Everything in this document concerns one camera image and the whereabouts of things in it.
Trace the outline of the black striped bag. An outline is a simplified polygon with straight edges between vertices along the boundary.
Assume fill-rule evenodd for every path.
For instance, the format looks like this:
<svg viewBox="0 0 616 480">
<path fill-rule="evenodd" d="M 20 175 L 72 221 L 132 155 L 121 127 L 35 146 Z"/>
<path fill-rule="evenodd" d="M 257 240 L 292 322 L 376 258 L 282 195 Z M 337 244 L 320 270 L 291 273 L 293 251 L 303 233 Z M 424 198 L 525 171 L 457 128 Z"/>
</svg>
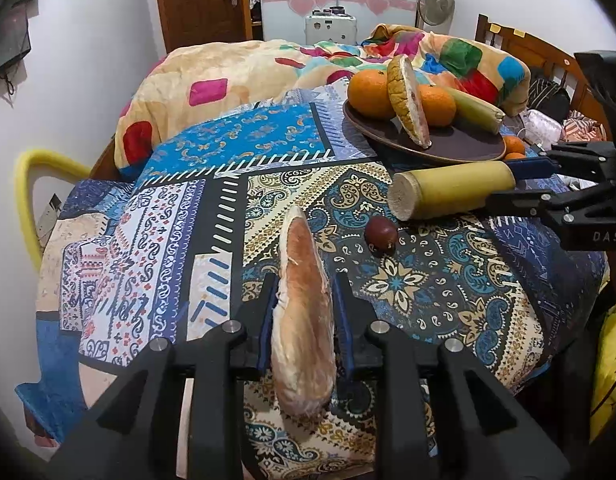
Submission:
<svg viewBox="0 0 616 480">
<path fill-rule="evenodd" d="M 570 111 L 570 96 L 567 90 L 554 80 L 543 76 L 533 78 L 529 86 L 528 107 L 562 124 Z"/>
</svg>

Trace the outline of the white appliance box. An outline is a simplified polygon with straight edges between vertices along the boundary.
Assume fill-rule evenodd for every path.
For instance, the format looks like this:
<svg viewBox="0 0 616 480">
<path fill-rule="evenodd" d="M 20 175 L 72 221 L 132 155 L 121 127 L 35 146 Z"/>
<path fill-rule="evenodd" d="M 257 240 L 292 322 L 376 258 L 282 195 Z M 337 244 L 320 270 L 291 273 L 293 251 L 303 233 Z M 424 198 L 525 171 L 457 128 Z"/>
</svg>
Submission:
<svg viewBox="0 0 616 480">
<path fill-rule="evenodd" d="M 317 44 L 320 41 L 356 44 L 357 19 L 348 14 L 343 6 L 315 9 L 306 16 L 305 35 L 305 44 Z"/>
</svg>

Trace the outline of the standing electric fan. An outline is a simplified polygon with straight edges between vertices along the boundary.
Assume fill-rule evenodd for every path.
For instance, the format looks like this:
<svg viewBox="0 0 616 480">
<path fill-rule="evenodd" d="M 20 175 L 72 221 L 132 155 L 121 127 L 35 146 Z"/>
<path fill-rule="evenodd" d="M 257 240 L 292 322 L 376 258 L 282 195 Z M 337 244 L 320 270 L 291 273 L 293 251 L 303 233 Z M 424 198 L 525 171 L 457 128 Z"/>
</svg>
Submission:
<svg viewBox="0 0 616 480">
<path fill-rule="evenodd" d="M 455 0 L 417 0 L 417 13 L 424 24 L 439 26 L 451 18 Z"/>
</svg>

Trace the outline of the dark red plum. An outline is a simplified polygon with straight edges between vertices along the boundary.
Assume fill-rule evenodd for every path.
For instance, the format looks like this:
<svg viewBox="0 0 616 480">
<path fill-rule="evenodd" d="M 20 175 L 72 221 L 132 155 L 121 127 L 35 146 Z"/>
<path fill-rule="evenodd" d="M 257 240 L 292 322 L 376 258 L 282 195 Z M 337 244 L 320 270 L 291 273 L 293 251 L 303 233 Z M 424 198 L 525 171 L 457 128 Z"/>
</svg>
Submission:
<svg viewBox="0 0 616 480">
<path fill-rule="evenodd" d="M 399 233 L 396 225 L 384 216 L 374 216 L 367 221 L 364 240 L 375 255 L 391 255 L 397 248 Z"/>
</svg>

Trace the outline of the small tangerine behind orange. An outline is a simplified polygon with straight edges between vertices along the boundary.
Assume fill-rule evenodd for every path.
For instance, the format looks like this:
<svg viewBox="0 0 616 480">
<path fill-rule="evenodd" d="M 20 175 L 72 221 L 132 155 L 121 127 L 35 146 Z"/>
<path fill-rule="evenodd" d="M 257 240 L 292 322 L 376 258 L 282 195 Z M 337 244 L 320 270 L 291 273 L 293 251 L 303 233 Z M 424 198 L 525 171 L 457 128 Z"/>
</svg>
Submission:
<svg viewBox="0 0 616 480">
<path fill-rule="evenodd" d="M 525 158 L 526 158 L 526 155 L 524 153 L 512 152 L 512 153 L 507 153 L 504 157 L 504 160 L 506 162 L 510 162 L 511 160 L 521 160 Z"/>
</svg>

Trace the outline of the colourful patchwork blanket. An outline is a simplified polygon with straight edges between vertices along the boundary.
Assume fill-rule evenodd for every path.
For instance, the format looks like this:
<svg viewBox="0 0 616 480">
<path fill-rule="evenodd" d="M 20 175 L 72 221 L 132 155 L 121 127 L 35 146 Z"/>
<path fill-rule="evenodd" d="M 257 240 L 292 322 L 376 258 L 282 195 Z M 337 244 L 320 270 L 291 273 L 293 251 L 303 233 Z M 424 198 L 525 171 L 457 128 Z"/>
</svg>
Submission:
<svg viewBox="0 0 616 480">
<path fill-rule="evenodd" d="M 531 73 L 503 50 L 476 40 L 407 26 L 379 24 L 357 46 L 286 40 L 212 42 L 163 58 L 120 114 L 114 163 L 133 180 L 157 145 L 187 127 L 241 105 L 278 101 L 291 89 L 332 84 L 360 70 L 379 70 L 404 54 L 423 84 L 469 93 L 514 117 L 528 103 Z"/>
</svg>

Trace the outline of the small tangerine by plate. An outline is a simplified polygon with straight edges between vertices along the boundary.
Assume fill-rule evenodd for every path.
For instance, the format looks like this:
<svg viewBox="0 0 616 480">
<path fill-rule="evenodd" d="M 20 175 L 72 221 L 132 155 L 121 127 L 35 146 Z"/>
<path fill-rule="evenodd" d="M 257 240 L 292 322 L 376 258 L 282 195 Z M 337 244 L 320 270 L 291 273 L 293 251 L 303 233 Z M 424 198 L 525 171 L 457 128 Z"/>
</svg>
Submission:
<svg viewBox="0 0 616 480">
<path fill-rule="evenodd" d="M 509 154 L 521 154 L 526 153 L 526 145 L 524 141 L 519 139 L 518 136 L 503 136 L 505 144 L 505 153 Z"/>
</svg>

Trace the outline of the brown wooden door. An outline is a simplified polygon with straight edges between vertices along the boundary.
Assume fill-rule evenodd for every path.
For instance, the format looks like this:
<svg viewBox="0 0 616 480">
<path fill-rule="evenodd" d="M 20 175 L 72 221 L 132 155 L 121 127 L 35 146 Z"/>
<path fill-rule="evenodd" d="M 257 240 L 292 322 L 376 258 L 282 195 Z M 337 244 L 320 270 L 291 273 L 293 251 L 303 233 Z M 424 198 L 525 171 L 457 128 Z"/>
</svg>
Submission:
<svg viewBox="0 0 616 480">
<path fill-rule="evenodd" d="M 156 0 L 168 52 L 253 37 L 247 0 Z"/>
</svg>

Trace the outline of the wooden bed headboard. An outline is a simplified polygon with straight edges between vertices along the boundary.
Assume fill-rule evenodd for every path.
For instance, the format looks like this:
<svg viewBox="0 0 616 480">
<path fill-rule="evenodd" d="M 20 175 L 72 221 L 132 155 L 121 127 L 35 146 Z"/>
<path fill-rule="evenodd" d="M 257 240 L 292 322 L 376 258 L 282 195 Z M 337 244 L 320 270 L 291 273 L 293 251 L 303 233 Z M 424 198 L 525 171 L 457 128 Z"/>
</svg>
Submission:
<svg viewBox="0 0 616 480">
<path fill-rule="evenodd" d="M 529 68 L 542 70 L 545 78 L 559 80 L 570 93 L 570 108 L 599 122 L 611 139 L 611 131 L 602 104 L 595 99 L 576 59 L 530 32 L 502 26 L 478 15 L 475 40 L 505 51 L 521 60 Z"/>
</svg>

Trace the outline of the dark purple plate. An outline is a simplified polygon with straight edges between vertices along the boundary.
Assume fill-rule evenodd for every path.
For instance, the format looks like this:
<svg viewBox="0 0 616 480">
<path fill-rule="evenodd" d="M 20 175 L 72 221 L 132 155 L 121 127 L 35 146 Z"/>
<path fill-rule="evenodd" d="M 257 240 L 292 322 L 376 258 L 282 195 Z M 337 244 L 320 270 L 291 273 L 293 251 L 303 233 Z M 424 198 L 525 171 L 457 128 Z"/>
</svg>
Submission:
<svg viewBox="0 0 616 480">
<path fill-rule="evenodd" d="M 500 133 L 494 134 L 472 126 L 431 128 L 430 148 L 421 148 L 395 120 L 367 117 L 355 110 L 348 101 L 343 112 L 355 129 L 366 139 L 384 145 L 393 152 L 409 154 L 437 165 L 465 164 L 499 160 L 504 157 L 505 144 Z"/>
</svg>

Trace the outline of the long yellow sugarcane piece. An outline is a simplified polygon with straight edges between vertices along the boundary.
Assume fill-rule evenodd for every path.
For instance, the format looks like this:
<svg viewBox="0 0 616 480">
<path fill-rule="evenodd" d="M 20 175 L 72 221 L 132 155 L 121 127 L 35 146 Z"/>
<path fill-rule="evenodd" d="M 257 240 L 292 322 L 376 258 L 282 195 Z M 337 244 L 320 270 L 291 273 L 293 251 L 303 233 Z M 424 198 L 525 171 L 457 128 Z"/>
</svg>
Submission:
<svg viewBox="0 0 616 480">
<path fill-rule="evenodd" d="M 504 162 L 397 172 L 387 193 L 400 221 L 426 220 L 482 208 L 494 192 L 512 191 L 516 180 Z"/>
</svg>

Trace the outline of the large orange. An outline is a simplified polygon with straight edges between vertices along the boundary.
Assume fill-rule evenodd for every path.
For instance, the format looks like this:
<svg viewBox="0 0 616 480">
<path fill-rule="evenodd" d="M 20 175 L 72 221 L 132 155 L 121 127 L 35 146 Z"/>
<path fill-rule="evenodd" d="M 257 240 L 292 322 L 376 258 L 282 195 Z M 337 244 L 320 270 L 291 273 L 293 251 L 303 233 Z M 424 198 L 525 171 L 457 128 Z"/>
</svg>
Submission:
<svg viewBox="0 0 616 480">
<path fill-rule="evenodd" d="M 357 112 L 377 119 L 393 119 L 385 70 L 361 70 L 348 84 L 348 102 Z"/>
</svg>

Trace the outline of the yellow chair back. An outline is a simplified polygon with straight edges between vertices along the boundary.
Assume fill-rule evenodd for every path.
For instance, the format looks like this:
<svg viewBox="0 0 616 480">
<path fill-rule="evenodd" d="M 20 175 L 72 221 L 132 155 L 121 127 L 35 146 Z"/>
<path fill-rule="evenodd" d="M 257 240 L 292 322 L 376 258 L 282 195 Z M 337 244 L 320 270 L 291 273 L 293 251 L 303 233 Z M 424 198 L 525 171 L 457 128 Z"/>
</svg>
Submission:
<svg viewBox="0 0 616 480">
<path fill-rule="evenodd" d="M 24 246 L 36 272 L 40 270 L 43 254 L 34 211 L 34 177 L 40 167 L 75 181 L 84 180 L 91 170 L 81 162 L 45 148 L 32 148 L 18 155 L 13 174 L 15 207 Z"/>
</svg>

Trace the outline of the short yellow sugarcane piece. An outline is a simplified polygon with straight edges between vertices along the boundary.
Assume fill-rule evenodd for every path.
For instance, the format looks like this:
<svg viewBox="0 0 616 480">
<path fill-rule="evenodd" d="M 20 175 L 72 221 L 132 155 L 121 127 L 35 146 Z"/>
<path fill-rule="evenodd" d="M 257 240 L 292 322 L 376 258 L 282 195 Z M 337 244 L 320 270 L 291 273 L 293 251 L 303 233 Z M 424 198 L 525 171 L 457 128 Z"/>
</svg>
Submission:
<svg viewBox="0 0 616 480">
<path fill-rule="evenodd" d="M 458 126 L 498 134 L 505 116 L 503 110 L 457 89 L 445 88 L 445 92 L 452 96 L 457 106 L 454 122 Z"/>
</svg>

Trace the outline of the pink quilted pouch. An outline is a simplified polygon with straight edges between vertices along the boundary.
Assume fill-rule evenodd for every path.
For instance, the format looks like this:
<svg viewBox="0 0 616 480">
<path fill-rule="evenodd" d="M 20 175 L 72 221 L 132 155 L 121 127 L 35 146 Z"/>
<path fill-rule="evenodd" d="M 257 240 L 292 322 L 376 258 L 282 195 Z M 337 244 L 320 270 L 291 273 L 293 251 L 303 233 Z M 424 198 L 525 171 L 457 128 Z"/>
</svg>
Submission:
<svg viewBox="0 0 616 480">
<path fill-rule="evenodd" d="M 559 142 L 562 136 L 562 125 L 540 112 L 539 110 L 524 110 L 521 114 L 522 129 L 520 136 L 530 144 L 536 144 L 549 150 Z"/>
</svg>

